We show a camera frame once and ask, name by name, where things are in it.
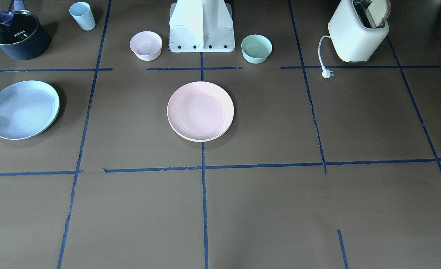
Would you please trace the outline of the pink bowl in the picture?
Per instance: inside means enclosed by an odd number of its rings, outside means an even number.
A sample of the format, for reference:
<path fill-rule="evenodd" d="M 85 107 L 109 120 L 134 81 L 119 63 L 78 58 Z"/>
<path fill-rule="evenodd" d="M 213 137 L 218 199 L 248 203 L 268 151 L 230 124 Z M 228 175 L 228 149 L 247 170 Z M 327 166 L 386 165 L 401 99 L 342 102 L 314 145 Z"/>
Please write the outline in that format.
<path fill-rule="evenodd" d="M 151 31 L 139 32 L 130 39 L 131 51 L 143 61 L 157 59 L 162 52 L 162 44 L 159 34 Z"/>

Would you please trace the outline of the cream white toaster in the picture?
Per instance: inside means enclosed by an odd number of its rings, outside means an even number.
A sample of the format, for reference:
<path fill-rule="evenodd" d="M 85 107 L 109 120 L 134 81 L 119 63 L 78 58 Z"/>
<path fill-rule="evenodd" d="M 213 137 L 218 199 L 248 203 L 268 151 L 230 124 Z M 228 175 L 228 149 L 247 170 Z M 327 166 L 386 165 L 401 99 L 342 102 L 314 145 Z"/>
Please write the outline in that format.
<path fill-rule="evenodd" d="M 342 0 L 328 23 L 333 47 L 345 62 L 365 62 L 389 33 L 386 21 L 376 28 L 367 10 L 372 0 Z"/>

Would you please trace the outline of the green bowl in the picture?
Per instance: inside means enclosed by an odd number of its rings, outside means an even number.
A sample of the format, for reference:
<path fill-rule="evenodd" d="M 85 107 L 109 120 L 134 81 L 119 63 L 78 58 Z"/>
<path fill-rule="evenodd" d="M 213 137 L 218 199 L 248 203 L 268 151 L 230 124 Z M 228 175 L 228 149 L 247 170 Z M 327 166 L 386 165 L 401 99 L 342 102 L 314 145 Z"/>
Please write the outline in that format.
<path fill-rule="evenodd" d="M 252 34 L 241 42 L 243 58 L 251 64 L 263 63 L 273 51 L 273 44 L 266 36 Z"/>

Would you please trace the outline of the light blue cup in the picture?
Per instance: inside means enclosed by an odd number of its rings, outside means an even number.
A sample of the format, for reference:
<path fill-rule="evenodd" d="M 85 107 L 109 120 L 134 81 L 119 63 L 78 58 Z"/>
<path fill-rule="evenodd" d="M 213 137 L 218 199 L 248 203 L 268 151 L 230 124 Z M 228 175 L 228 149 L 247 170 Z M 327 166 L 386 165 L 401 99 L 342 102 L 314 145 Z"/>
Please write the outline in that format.
<path fill-rule="evenodd" d="M 69 13 L 84 31 L 90 31 L 96 26 L 90 5 L 87 2 L 76 2 L 69 8 Z"/>

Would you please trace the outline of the blue plate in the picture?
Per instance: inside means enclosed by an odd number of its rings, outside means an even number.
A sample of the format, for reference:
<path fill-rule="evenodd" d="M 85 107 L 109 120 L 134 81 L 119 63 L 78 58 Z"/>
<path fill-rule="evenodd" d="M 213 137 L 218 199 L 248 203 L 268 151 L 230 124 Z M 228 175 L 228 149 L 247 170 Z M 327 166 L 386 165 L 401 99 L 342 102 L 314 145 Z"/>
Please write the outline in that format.
<path fill-rule="evenodd" d="M 0 92 L 0 138 L 28 139 L 49 128 L 58 116 L 60 97 L 42 81 L 22 81 Z"/>

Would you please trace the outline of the pink plate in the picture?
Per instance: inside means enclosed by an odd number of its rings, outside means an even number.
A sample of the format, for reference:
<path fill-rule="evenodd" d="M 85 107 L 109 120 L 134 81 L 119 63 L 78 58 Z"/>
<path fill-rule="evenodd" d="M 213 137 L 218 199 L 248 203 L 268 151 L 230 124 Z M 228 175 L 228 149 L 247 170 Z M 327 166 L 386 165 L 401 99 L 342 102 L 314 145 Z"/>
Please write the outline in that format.
<path fill-rule="evenodd" d="M 235 109 L 230 95 L 205 81 L 181 86 L 170 97 L 166 115 L 171 128 L 182 138 L 208 142 L 230 128 Z"/>

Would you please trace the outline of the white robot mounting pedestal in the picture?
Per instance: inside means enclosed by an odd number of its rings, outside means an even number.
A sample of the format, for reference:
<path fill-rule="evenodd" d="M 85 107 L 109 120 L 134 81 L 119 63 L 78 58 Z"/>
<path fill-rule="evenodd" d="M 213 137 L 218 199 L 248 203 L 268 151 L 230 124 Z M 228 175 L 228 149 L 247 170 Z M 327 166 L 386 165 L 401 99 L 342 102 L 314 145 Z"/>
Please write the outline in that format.
<path fill-rule="evenodd" d="M 224 53 L 235 49 L 232 5 L 224 0 L 178 0 L 170 6 L 169 51 Z"/>

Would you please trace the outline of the slice of toast bread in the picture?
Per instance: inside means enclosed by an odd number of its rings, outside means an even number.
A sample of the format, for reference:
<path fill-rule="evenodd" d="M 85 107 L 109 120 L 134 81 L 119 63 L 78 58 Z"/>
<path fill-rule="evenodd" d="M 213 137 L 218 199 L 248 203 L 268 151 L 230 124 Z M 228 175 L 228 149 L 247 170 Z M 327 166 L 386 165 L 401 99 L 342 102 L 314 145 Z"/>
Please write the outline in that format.
<path fill-rule="evenodd" d="M 383 28 L 391 13 L 391 0 L 372 0 L 367 10 L 376 28 Z"/>

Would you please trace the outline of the dark blue pot with lid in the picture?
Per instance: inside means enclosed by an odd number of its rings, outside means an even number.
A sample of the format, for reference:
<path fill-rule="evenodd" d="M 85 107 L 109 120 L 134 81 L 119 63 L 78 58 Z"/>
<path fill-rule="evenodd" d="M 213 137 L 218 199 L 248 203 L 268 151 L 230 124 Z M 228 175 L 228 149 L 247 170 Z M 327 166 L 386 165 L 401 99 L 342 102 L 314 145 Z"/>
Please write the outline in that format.
<path fill-rule="evenodd" d="M 14 0 L 11 11 L 0 11 L 0 49 L 16 60 L 30 60 L 50 46 L 51 36 L 23 0 Z"/>

